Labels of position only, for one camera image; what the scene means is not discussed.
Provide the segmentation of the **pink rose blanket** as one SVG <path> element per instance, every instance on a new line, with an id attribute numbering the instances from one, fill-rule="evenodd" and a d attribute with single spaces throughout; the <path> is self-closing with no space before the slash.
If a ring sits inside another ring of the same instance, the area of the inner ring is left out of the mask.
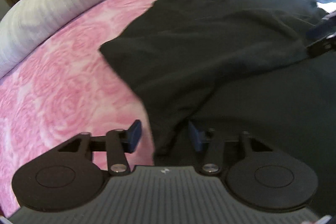
<path id="1" fill-rule="evenodd" d="M 11 187 L 26 162 L 80 132 L 104 135 L 142 120 L 130 164 L 151 164 L 146 111 L 99 52 L 155 0 L 106 0 L 70 21 L 1 79 L 1 215 L 19 204 Z"/>

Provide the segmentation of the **black t-shirt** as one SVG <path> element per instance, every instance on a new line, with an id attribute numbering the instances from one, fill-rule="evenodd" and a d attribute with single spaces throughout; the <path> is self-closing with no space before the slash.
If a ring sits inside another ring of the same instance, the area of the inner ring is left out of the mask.
<path id="1" fill-rule="evenodd" d="M 156 0 L 100 52 L 143 102 L 156 165 L 199 163 L 187 125 L 250 132 L 316 172 L 335 213 L 335 52 L 310 58 L 326 11 L 302 0 Z"/>

